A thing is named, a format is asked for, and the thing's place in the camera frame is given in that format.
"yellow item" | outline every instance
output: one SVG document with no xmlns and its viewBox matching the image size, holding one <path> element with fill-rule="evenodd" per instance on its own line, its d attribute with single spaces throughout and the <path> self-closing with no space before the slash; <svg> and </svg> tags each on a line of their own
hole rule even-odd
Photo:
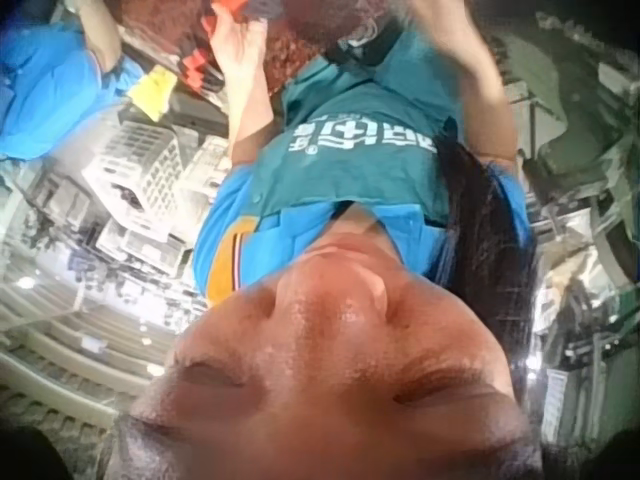
<svg viewBox="0 0 640 480">
<path fill-rule="evenodd" d="M 258 217 L 240 217 L 222 237 L 209 271 L 207 301 L 218 305 L 226 300 L 240 285 L 240 256 L 242 246 L 260 223 Z"/>
<path fill-rule="evenodd" d="M 166 68 L 156 65 L 133 86 L 127 96 L 133 104 L 157 122 L 169 111 L 169 97 L 178 77 Z"/>
</svg>

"ceiling light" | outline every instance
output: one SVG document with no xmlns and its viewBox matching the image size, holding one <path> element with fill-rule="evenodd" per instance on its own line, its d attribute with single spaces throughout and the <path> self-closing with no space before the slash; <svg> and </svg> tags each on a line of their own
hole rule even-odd
<svg viewBox="0 0 640 480">
<path fill-rule="evenodd" d="M 147 365 L 147 372 L 149 372 L 154 377 L 161 377 L 162 375 L 164 375 L 164 367 L 150 363 Z"/>
<path fill-rule="evenodd" d="M 16 282 L 16 286 L 22 288 L 23 290 L 31 290 L 36 286 L 36 281 L 31 277 L 22 277 Z"/>
</svg>

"eye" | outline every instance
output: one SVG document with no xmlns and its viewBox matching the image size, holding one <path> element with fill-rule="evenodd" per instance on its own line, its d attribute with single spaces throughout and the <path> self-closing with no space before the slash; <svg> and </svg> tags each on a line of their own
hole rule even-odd
<svg viewBox="0 0 640 480">
<path fill-rule="evenodd" d="M 201 361 L 188 366 L 180 366 L 180 378 L 192 385 L 215 385 L 221 387 L 242 387 L 244 382 L 229 373 L 228 368 L 218 362 Z"/>
<path fill-rule="evenodd" d="M 468 369 L 442 369 L 417 377 L 405 384 L 393 399 L 400 405 L 420 406 L 419 402 L 434 395 L 482 382 L 480 372 Z"/>
</svg>

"blue clothing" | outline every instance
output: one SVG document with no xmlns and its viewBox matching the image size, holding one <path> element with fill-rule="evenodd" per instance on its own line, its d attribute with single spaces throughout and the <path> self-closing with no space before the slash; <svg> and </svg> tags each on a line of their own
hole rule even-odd
<svg viewBox="0 0 640 480">
<path fill-rule="evenodd" d="M 431 138 L 449 117 L 460 122 L 455 79 L 416 34 L 401 36 L 374 71 L 345 70 L 323 59 L 287 87 L 287 131 L 253 166 L 221 186 L 194 253 L 200 291 L 212 301 L 213 264 L 241 218 L 259 219 L 232 247 L 233 289 L 289 265 L 327 228 L 337 201 L 368 208 L 404 265 L 425 275 L 447 241 L 446 187 Z M 520 241 L 529 238 L 525 195 L 511 175 L 493 170 L 514 213 Z"/>
<path fill-rule="evenodd" d="M 0 45 L 0 80 L 13 92 L 0 122 L 0 154 L 21 160 L 53 150 L 143 75 L 125 57 L 117 72 L 103 76 L 74 26 L 14 24 L 2 33 Z"/>
</svg>

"white plastic crate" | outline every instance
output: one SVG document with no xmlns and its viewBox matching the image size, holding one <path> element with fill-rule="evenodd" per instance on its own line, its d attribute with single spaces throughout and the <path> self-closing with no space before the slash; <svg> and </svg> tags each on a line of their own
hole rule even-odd
<svg viewBox="0 0 640 480">
<path fill-rule="evenodd" d="M 228 148 L 228 140 L 215 136 L 207 137 L 180 178 L 179 188 L 200 192 L 210 199 L 215 198 L 218 187 L 231 171 Z"/>
<path fill-rule="evenodd" d="M 83 175 L 120 225 L 163 242 L 177 213 L 174 187 L 183 172 L 173 132 L 124 122 Z"/>
<path fill-rule="evenodd" d="M 96 242 L 96 248 L 120 262 L 127 259 L 127 253 L 122 250 L 122 243 L 127 229 L 118 224 L 113 218 L 102 229 Z"/>
<path fill-rule="evenodd" d="M 189 247 L 195 245 L 218 187 L 231 170 L 228 141 L 209 136 L 176 183 L 178 215 L 172 233 Z"/>
<path fill-rule="evenodd" d="M 124 237 L 122 249 L 175 277 L 185 252 L 185 244 L 173 237 L 161 243 L 129 230 Z"/>
<path fill-rule="evenodd" d="M 209 197 L 198 192 L 176 188 L 178 214 L 171 233 L 192 248 L 211 210 Z"/>
</svg>

